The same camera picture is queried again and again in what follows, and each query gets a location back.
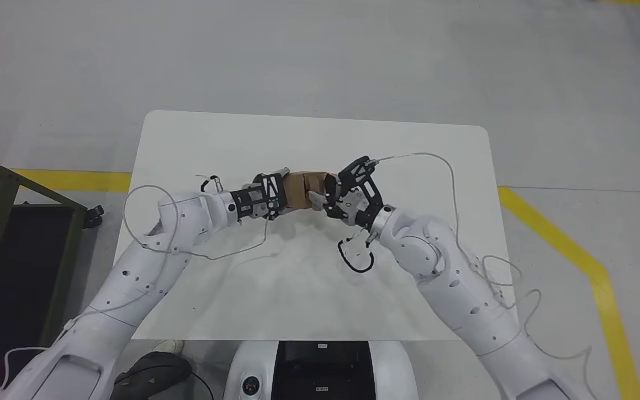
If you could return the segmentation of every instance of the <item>black cable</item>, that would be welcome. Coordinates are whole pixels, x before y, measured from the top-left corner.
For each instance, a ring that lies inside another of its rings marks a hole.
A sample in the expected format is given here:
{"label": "black cable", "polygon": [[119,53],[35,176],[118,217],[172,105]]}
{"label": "black cable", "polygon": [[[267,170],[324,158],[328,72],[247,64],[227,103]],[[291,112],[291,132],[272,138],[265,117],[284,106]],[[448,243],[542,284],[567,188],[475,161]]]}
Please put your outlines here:
{"label": "black cable", "polygon": [[200,191],[204,193],[204,188],[206,188],[209,182],[211,182],[214,179],[219,179],[218,175],[211,175],[209,179],[206,179],[204,182],[202,182],[202,185],[200,185]]}
{"label": "black cable", "polygon": [[[139,369],[137,371],[131,372],[131,373],[127,373],[125,376],[123,376],[120,379],[116,379],[116,381],[114,382],[114,385],[117,385],[118,383],[122,382],[123,380],[132,377],[133,375],[139,374],[142,371],[146,371],[149,369],[153,369],[153,368],[180,368],[177,365],[152,365],[151,367],[146,367],[146,368],[142,368]],[[211,391],[211,388],[209,387],[209,385],[207,385],[207,382],[204,381],[204,379],[202,379],[198,374],[196,374],[193,371],[189,371],[189,373],[191,375],[193,375],[194,377],[198,378],[198,380],[200,382],[202,382],[202,384],[204,385],[204,387],[207,388],[207,391],[209,392],[209,396],[211,396],[211,400],[215,400],[215,398],[213,397],[213,392]]]}
{"label": "black cable", "polygon": [[369,257],[371,259],[371,262],[369,263],[369,266],[365,269],[357,269],[355,268],[353,265],[351,265],[351,263],[349,262],[349,260],[347,260],[347,257],[344,255],[344,251],[342,251],[342,243],[344,242],[350,242],[351,238],[347,238],[345,240],[341,240],[338,242],[338,251],[340,252],[340,256],[342,257],[342,260],[345,262],[345,264],[347,264],[347,266],[349,268],[351,268],[351,270],[353,272],[357,272],[358,274],[364,274],[365,272],[369,271],[371,268],[373,268],[373,264],[375,262],[375,258],[373,257],[373,253],[371,252],[371,250],[369,250]]}

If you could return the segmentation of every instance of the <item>black caster wheel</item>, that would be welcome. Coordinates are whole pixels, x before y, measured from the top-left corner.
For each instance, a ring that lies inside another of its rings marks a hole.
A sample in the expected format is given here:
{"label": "black caster wheel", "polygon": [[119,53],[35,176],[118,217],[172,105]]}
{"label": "black caster wheel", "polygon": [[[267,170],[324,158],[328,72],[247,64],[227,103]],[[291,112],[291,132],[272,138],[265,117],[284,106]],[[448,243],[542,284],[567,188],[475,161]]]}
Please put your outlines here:
{"label": "black caster wheel", "polygon": [[98,205],[94,208],[87,210],[87,213],[84,216],[84,225],[83,229],[96,228],[100,226],[102,223],[102,215],[104,214],[104,209],[101,205]]}

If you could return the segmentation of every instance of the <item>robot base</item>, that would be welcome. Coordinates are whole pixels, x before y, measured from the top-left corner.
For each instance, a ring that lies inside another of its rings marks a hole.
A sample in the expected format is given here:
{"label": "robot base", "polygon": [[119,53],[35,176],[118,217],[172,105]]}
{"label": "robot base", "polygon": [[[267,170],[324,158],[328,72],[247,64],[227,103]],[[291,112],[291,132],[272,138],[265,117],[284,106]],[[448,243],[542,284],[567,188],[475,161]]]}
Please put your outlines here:
{"label": "robot base", "polygon": [[238,348],[226,400],[417,400],[399,342],[248,341]]}

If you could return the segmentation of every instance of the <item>black panel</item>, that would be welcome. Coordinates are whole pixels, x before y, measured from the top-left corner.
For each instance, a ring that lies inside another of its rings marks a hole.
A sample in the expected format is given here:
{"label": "black panel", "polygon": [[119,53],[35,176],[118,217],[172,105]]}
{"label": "black panel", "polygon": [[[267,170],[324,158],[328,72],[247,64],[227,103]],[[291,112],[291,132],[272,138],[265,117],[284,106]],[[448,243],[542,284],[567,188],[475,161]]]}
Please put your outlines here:
{"label": "black panel", "polygon": [[280,342],[274,400],[373,400],[368,342]]}
{"label": "black panel", "polygon": [[[73,209],[15,206],[0,241],[0,355],[40,342]],[[11,379],[37,352],[11,354]]]}

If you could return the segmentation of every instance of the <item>cable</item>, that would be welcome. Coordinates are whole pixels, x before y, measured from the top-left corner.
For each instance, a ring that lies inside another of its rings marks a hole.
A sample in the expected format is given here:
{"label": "cable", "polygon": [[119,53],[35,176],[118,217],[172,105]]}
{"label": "cable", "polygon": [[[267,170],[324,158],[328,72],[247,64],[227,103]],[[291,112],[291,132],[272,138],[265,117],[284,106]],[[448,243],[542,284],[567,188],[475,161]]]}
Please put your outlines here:
{"label": "cable", "polygon": [[349,260],[347,260],[347,257],[344,254],[344,251],[342,250],[342,244],[346,241],[346,242],[350,242],[351,239],[353,238],[347,238],[345,240],[341,240],[338,242],[338,251],[340,252],[340,256],[342,257],[342,260],[344,261],[345,264],[347,264],[347,267],[349,267],[353,272],[356,272],[358,274],[364,274],[365,272],[369,271],[371,268],[373,268],[373,264],[375,263],[375,257],[373,256],[373,252],[371,250],[369,250],[369,266],[364,268],[364,269],[357,269],[356,267],[354,267],[353,265],[351,265],[351,263],[349,262]]}
{"label": "cable", "polygon": [[[113,384],[117,385],[118,383],[122,382],[125,379],[131,378],[132,376],[137,375],[137,374],[139,374],[139,373],[141,373],[143,371],[147,371],[147,370],[154,369],[154,368],[180,368],[180,367],[178,367],[177,365],[152,365],[150,367],[141,368],[141,369],[136,370],[134,372],[127,373],[122,378],[116,379],[116,381]],[[211,396],[211,400],[215,400],[215,398],[213,397],[213,391],[211,390],[211,387],[209,385],[207,385],[207,382],[205,382],[204,379],[202,379],[200,377],[200,375],[196,374],[193,371],[189,371],[189,374],[191,374],[193,377],[197,378],[200,382],[202,382],[204,387],[207,388],[207,391],[209,392],[209,396]]]}
{"label": "cable", "polygon": [[[456,225],[456,229],[455,229],[455,238],[456,238],[456,246],[458,247],[458,250],[460,250],[460,253],[462,253],[463,257],[465,258],[465,261],[467,262],[467,265],[474,265],[471,260],[469,259],[469,257],[467,256],[467,254],[465,253],[465,251],[462,249],[462,246],[460,245],[460,215],[458,213],[458,200],[457,200],[457,194],[456,194],[456,177],[455,177],[455,172],[453,170],[453,167],[451,166],[451,163],[449,163],[449,161],[447,161],[444,157],[435,154],[435,153],[429,153],[429,152],[416,152],[416,153],[409,153],[409,154],[403,154],[403,155],[395,155],[395,156],[388,156],[388,157],[383,157],[383,158],[379,158],[374,160],[374,162],[376,164],[382,162],[382,161],[387,161],[387,160],[391,160],[394,158],[405,158],[405,157],[413,157],[413,156],[430,156],[430,157],[434,157],[437,158],[439,160],[441,160],[442,162],[444,162],[447,167],[449,168],[449,173],[451,174],[451,194],[453,197],[453,210],[455,213],[455,225]],[[492,280],[490,280],[487,277],[487,266],[485,264],[485,260],[487,258],[494,258],[500,261],[504,261],[507,264],[509,264],[512,268],[514,268],[516,271],[518,271],[519,275],[520,275],[520,279],[522,280],[524,278],[524,274],[522,273],[522,270],[516,266],[515,264],[513,264],[512,262],[502,258],[502,257],[498,257],[498,256],[494,256],[494,255],[486,255],[484,257],[482,257],[481,260],[481,265],[483,267],[484,270],[484,275],[478,273],[478,271],[474,271],[476,272],[480,277],[482,277],[487,284],[489,284],[489,286],[493,289],[493,286],[491,285],[496,285],[496,286],[513,286],[513,283],[499,283],[499,282],[494,282]],[[535,314],[535,312],[538,310],[538,307],[540,306],[540,302],[542,301],[542,291],[540,291],[540,289],[531,289],[530,291],[528,291],[527,293],[525,293],[524,296],[520,297],[519,299],[516,299],[516,301],[514,301],[514,303],[510,306],[507,306],[504,303],[501,303],[503,305],[503,307],[505,307],[507,310],[513,308],[516,306],[516,304],[518,304],[522,299],[526,298],[527,296],[529,296],[531,293],[537,292],[538,293],[538,302],[536,303],[535,307],[533,308],[533,310],[531,311],[531,313],[529,314],[529,316],[526,318],[524,324],[523,324],[523,328],[525,331],[525,334],[527,335],[527,337],[529,339],[531,339],[531,342],[533,343],[533,345],[544,355],[554,358],[556,360],[572,360],[575,358],[579,358],[581,357],[583,354],[585,355],[584,358],[584,363],[582,366],[582,371],[583,371],[583,379],[584,379],[584,383],[585,386],[587,387],[587,390],[589,391],[589,394],[595,399],[598,400],[598,396],[595,395],[595,393],[593,392],[593,390],[591,389],[591,386],[589,385],[589,381],[587,380],[587,363],[589,361],[589,356],[591,355],[591,350],[592,350],[592,346],[588,346],[587,348],[585,348],[584,350],[582,350],[581,352],[572,355],[572,356],[556,356],[552,353],[549,353],[548,351],[545,351],[533,338],[533,336],[531,336],[531,334],[529,334],[528,328],[527,328],[527,324],[529,323],[529,321],[531,320],[531,318],[533,317],[533,315]]]}
{"label": "cable", "polygon": [[9,383],[9,354],[16,351],[24,351],[24,350],[46,350],[46,347],[16,347],[15,349],[11,349],[4,353],[4,380],[2,381],[2,386],[0,386],[0,390],[4,390],[7,387],[7,383]]}

